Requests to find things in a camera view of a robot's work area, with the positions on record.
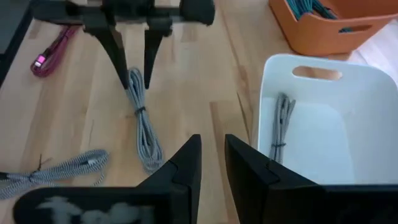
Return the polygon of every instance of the pink cable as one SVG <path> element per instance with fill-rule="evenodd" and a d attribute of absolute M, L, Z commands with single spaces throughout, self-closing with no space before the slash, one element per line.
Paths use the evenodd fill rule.
<path fill-rule="evenodd" d="M 59 36 L 44 53 L 37 56 L 30 66 L 33 74 L 40 78 L 49 76 L 59 66 L 68 46 L 68 41 L 76 34 L 78 26 L 65 26 Z"/>

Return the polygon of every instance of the orange basket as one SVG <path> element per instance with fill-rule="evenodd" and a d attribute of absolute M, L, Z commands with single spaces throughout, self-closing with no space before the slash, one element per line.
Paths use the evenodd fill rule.
<path fill-rule="evenodd" d="M 290 47 L 299 54 L 322 56 L 351 52 L 398 16 L 398 0 L 320 2 L 338 19 L 308 13 L 297 21 L 286 0 L 269 0 Z M 343 28 L 350 28 L 352 32 L 339 32 Z"/>

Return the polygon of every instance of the wooden tabletop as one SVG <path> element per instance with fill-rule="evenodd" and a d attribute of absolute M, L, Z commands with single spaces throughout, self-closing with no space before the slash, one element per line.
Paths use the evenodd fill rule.
<path fill-rule="evenodd" d="M 178 0 L 161 4 L 178 5 Z M 224 134 L 256 142 L 257 107 L 264 62 L 291 53 L 266 0 L 216 0 L 210 27 L 177 24 L 157 56 L 146 92 L 150 120 L 169 159 L 201 134 L 203 171 L 198 223 L 238 223 L 224 168 Z M 143 68 L 144 26 L 121 24 L 129 67 Z M 136 149 L 136 118 L 116 71 L 93 37 L 79 31 L 48 78 L 29 65 L 60 28 L 33 21 L 0 89 L 0 170 L 31 172 L 90 149 L 111 153 L 105 186 L 135 186 L 147 174 Z M 368 63 L 398 80 L 398 23 L 360 49 L 330 58 Z M 308 71 L 308 75 L 322 75 Z M 70 185 L 90 185 L 97 175 Z M 15 199 L 0 202 L 0 222 L 12 223 Z"/>

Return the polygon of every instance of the white plastic basket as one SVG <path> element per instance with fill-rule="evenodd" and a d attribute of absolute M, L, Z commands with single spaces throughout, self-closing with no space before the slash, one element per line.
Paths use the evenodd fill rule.
<path fill-rule="evenodd" d="M 299 66 L 341 72 L 339 80 L 297 77 Z M 275 55 L 264 68 L 258 150 L 269 156 L 279 93 L 295 99 L 282 164 L 318 184 L 398 183 L 398 91 L 365 65 Z"/>

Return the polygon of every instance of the gray braided cable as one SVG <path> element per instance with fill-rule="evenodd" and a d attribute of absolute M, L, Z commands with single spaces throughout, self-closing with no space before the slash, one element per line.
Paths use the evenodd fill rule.
<path fill-rule="evenodd" d="M 278 96 L 275 107 L 274 131 L 272 135 L 272 145 L 269 157 L 280 164 L 282 163 L 283 149 L 286 145 L 284 139 L 295 103 L 295 100 L 290 101 L 288 96 L 286 96 L 284 93 L 281 93 Z"/>
<path fill-rule="evenodd" d="M 0 200 L 20 195 L 39 185 L 50 187 L 63 187 L 65 185 L 55 183 L 57 180 L 66 180 L 79 175 L 101 172 L 94 186 L 102 183 L 104 168 L 108 162 L 109 154 L 103 149 L 87 151 L 79 156 L 65 161 L 57 166 L 43 170 L 26 173 L 1 173 Z"/>
<path fill-rule="evenodd" d="M 144 81 L 137 68 L 129 70 L 129 89 L 126 91 L 137 116 L 138 155 L 145 171 L 148 174 L 153 174 L 164 163 L 163 152 L 145 110 Z"/>

